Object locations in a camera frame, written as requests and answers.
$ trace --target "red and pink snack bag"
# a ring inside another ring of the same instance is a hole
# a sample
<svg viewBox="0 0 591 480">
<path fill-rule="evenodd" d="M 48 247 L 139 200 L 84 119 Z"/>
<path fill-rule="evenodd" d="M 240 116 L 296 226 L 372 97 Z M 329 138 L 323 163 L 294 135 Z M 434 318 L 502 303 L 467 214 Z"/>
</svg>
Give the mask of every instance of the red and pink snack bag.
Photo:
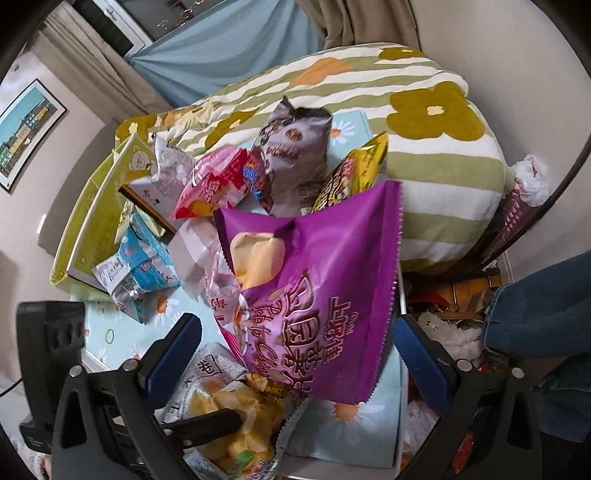
<svg viewBox="0 0 591 480">
<path fill-rule="evenodd" d="M 401 192 L 388 181 L 298 218 L 215 212 L 251 372 L 338 403 L 369 399 L 394 301 Z"/>
<path fill-rule="evenodd" d="M 218 208 L 238 205 L 248 193 L 242 170 L 248 152 L 227 145 L 205 155 L 195 165 L 181 193 L 173 219 L 212 216 Z"/>
</svg>

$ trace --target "beige wall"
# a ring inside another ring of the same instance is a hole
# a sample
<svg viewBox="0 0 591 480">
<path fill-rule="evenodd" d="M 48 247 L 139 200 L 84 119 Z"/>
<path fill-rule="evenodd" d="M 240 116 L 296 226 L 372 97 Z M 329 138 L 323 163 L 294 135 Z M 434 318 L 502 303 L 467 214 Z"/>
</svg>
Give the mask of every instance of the beige wall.
<svg viewBox="0 0 591 480">
<path fill-rule="evenodd" d="M 551 191 L 591 132 L 591 79 L 531 0 L 411 0 L 427 56 L 460 73 L 510 165 L 534 154 Z M 511 249 L 516 279 L 591 249 L 591 161 Z"/>
<path fill-rule="evenodd" d="M 37 226 L 49 210 L 67 174 L 99 132 L 103 122 L 71 93 L 33 53 L 16 62 L 0 86 L 0 112 L 38 79 L 67 113 L 29 159 L 12 195 L 0 190 L 0 372 L 20 375 L 15 347 L 14 311 L 27 300 L 67 300 L 49 285 L 53 263 L 37 245 Z"/>
</svg>

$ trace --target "picture frame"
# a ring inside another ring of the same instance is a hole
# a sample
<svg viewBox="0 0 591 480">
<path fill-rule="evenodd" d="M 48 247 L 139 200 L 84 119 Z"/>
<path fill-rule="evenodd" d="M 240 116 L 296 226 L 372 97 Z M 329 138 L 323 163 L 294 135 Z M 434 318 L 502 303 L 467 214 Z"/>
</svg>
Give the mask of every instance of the picture frame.
<svg viewBox="0 0 591 480">
<path fill-rule="evenodd" d="M 35 148 L 66 113 L 39 80 L 31 82 L 0 115 L 0 186 L 12 193 Z"/>
</svg>

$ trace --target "bed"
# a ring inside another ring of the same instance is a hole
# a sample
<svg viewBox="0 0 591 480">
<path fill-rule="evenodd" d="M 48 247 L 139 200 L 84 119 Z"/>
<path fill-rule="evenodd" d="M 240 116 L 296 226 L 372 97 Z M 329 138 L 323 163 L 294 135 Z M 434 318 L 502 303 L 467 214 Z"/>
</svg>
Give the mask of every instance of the bed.
<svg viewBox="0 0 591 480">
<path fill-rule="evenodd" d="M 461 76 L 413 48 L 375 43 L 323 51 L 118 130 L 162 136 L 199 158 L 256 137 L 277 102 L 365 113 L 372 133 L 389 134 L 387 172 L 404 183 L 404 271 L 437 274 L 481 237 L 514 176 Z M 350 125 L 332 136 L 346 141 Z"/>
</svg>

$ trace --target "silver bolt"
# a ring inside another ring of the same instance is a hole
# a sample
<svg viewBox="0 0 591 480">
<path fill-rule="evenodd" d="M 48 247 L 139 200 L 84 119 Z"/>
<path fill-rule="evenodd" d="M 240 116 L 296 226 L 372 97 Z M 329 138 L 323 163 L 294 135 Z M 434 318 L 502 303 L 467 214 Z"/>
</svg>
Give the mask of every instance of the silver bolt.
<svg viewBox="0 0 591 480">
<path fill-rule="evenodd" d="M 139 362 L 135 359 L 135 358 L 130 358 L 129 360 L 126 360 L 125 362 L 123 362 L 123 370 L 125 370 L 126 372 L 132 372 L 134 371 L 136 368 L 138 368 Z"/>
<path fill-rule="evenodd" d="M 456 365 L 462 372 L 469 372 L 472 370 L 472 364 L 468 360 L 458 360 Z"/>
<path fill-rule="evenodd" d="M 74 365 L 72 368 L 70 368 L 70 376 L 72 378 L 79 377 L 81 373 L 82 367 L 80 365 Z"/>
<path fill-rule="evenodd" d="M 523 378 L 525 376 L 525 373 L 523 373 L 523 370 L 521 368 L 515 367 L 511 370 L 511 375 L 513 375 L 515 378 Z"/>
</svg>

